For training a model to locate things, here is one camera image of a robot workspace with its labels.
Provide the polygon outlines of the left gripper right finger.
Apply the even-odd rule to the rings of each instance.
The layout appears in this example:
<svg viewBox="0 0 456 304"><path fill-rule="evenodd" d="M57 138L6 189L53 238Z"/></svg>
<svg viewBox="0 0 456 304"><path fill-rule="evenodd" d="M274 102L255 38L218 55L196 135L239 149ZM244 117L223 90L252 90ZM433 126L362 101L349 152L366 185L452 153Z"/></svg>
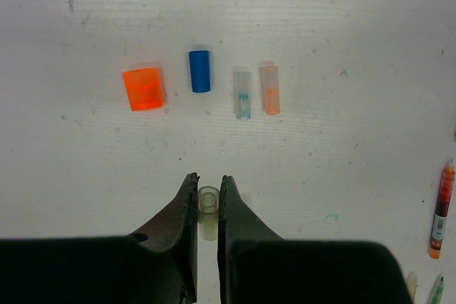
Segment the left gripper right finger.
<svg viewBox="0 0 456 304"><path fill-rule="evenodd" d="M233 241L282 240L244 202L233 176L224 175L219 192L217 265L221 303L228 303L229 248Z"/></svg>

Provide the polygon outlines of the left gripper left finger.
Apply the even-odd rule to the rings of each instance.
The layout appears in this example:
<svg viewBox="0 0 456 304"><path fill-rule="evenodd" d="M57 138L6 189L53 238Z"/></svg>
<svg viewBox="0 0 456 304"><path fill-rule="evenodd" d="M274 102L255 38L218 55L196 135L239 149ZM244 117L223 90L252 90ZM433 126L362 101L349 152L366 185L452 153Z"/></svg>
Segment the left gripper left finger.
<svg viewBox="0 0 456 304"><path fill-rule="evenodd" d="M188 174L172 201L129 234L138 246L129 303L197 301L198 180Z"/></svg>

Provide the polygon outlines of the yellow green pen cap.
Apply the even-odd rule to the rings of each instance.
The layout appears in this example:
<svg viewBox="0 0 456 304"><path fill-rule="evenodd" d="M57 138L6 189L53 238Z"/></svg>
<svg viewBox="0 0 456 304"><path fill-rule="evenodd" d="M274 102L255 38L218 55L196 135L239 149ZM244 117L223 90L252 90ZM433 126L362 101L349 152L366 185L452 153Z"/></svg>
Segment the yellow green pen cap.
<svg viewBox="0 0 456 304"><path fill-rule="evenodd" d="M219 190L205 186L198 190L198 223L204 240L215 241L218 237Z"/></svg>

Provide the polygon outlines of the light blue pen cap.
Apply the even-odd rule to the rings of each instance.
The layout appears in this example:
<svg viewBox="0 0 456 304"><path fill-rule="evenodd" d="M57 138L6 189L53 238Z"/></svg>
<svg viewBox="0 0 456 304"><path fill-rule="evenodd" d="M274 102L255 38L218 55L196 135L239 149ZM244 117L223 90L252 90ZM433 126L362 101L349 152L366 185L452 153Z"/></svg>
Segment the light blue pen cap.
<svg viewBox="0 0 456 304"><path fill-rule="evenodd" d="M238 120L251 119L251 83L249 71L234 72L234 114Z"/></svg>

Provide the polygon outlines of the orange highlighter cap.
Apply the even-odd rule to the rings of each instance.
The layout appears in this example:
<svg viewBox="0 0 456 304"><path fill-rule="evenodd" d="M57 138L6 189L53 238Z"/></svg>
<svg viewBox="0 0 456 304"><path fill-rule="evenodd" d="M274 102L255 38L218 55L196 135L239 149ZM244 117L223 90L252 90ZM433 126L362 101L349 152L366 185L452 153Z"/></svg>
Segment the orange highlighter cap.
<svg viewBox="0 0 456 304"><path fill-rule="evenodd" d="M165 89L158 67L122 72L122 79L132 111L154 110L164 106Z"/></svg>

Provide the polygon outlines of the orange pen cap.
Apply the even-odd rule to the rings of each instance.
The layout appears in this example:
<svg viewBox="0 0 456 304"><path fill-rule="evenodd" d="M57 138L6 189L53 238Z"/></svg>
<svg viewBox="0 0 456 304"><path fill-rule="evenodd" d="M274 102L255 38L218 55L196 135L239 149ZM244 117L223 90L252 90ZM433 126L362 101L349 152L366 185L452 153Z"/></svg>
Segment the orange pen cap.
<svg viewBox="0 0 456 304"><path fill-rule="evenodd" d="M264 112L267 115L278 115L281 112L279 68L272 61L262 61L259 74Z"/></svg>

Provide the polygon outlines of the blue marker cap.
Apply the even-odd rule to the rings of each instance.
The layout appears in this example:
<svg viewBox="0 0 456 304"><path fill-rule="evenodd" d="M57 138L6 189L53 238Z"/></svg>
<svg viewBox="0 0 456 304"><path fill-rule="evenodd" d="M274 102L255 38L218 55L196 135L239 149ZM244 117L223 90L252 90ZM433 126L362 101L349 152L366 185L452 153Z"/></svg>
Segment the blue marker cap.
<svg viewBox="0 0 456 304"><path fill-rule="evenodd" d="M211 90L211 70L209 51L190 51L188 53L188 57L192 92L209 92Z"/></svg>

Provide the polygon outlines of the yellow pen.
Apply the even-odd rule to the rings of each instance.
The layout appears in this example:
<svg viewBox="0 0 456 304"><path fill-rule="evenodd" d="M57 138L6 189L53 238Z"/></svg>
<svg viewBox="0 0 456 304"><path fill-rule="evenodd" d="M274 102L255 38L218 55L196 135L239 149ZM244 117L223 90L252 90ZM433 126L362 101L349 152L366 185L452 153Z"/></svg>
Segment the yellow pen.
<svg viewBox="0 0 456 304"><path fill-rule="evenodd" d="M418 276L416 272L409 272L405 278L405 284L412 303L415 302L416 291L418 288Z"/></svg>
<svg viewBox="0 0 456 304"><path fill-rule="evenodd" d="M429 294L427 304L440 304L445 289L445 277L439 276Z"/></svg>

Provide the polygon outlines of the red ink pen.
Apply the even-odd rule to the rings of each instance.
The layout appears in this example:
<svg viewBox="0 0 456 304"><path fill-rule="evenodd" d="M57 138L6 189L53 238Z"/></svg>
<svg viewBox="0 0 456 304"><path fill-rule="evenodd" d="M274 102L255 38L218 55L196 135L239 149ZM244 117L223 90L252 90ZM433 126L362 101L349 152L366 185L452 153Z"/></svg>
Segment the red ink pen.
<svg viewBox="0 0 456 304"><path fill-rule="evenodd" d="M441 254L445 225L450 208L454 182L455 167L452 160L450 160L442 170L440 186L438 189L435 205L435 213L432 221L428 254L433 259L438 259Z"/></svg>

